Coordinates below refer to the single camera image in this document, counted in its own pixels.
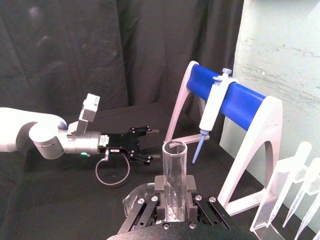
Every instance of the silver cylindrical joint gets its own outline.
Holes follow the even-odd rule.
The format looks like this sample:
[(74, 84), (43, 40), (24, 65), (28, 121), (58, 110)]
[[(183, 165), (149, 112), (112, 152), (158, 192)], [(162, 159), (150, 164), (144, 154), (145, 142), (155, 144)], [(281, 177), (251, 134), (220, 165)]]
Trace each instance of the silver cylindrical joint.
[(38, 122), (29, 131), (29, 137), (45, 159), (57, 159), (64, 154), (58, 135), (58, 126)]
[(99, 140), (101, 132), (86, 131), (85, 134), (79, 136), (72, 135), (68, 138), (67, 130), (59, 129), (58, 139), (66, 154), (99, 154)]

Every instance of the label sticker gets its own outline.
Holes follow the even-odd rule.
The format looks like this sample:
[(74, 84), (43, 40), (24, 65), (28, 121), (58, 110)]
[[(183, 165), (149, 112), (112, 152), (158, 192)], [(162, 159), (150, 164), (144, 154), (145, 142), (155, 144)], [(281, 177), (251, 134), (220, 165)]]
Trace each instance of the label sticker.
[(109, 144), (109, 137), (108, 135), (101, 135), (100, 141), (99, 141), (99, 146), (105, 147), (106, 145)]

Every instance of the screw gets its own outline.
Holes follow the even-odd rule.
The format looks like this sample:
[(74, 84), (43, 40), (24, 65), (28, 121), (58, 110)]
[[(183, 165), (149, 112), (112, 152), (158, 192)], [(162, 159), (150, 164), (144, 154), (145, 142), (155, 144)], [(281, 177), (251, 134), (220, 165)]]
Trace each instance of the screw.
[(202, 196), (201, 196), (201, 195), (196, 195), (196, 196), (195, 196), (195, 200), (201, 201), (201, 200), (202, 200)]
[(162, 227), (163, 227), (164, 230), (168, 230), (170, 228), (170, 224), (169, 223), (164, 223), (162, 225)]
[(222, 72), (225, 73), (225, 74), (231, 74), (231, 73), (232, 73), (232, 70), (229, 69), (229, 68), (223, 68), (223, 69), (222, 69)]
[(143, 204), (144, 202), (145, 202), (145, 199), (143, 197), (138, 199), (138, 204)]
[(214, 196), (209, 197), (209, 202), (210, 203), (215, 203), (217, 199)]
[(158, 201), (158, 196), (153, 196), (153, 197), (151, 198), (151, 201), (152, 201), (152, 202)]
[(194, 222), (190, 222), (190, 223), (189, 223), (189, 228), (190, 228), (190, 229), (193, 230), (193, 229), (195, 229), (196, 227), (197, 227), (197, 224), (195, 224)]

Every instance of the white wall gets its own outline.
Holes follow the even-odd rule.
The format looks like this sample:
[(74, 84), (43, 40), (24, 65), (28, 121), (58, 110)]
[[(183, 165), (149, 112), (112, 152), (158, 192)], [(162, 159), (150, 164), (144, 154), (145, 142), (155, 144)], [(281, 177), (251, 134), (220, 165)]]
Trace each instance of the white wall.
[[(320, 1), (245, 0), (233, 76), (241, 84), (282, 100), (280, 159), (295, 154), (300, 142), (312, 144), (306, 162), (320, 157)], [(226, 119), (220, 145), (233, 157), (245, 131)], [(264, 181), (264, 149), (249, 172)], [(285, 199), (289, 207), (300, 184)], [(315, 197), (305, 196), (296, 215), (303, 218)], [(320, 229), (320, 210), (309, 226)]]

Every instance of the black curtain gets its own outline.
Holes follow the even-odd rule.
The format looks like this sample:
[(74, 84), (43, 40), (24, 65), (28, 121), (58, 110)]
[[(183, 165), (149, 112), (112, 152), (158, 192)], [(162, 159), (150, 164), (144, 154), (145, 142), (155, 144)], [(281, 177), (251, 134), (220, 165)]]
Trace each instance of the black curtain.
[[(99, 110), (173, 104), (191, 60), (233, 68), (242, 8), (243, 0), (0, 0), (0, 107), (77, 115), (87, 93), (101, 96)], [(199, 115), (192, 95), (184, 110)], [(8, 154), (0, 223), (23, 164)]]

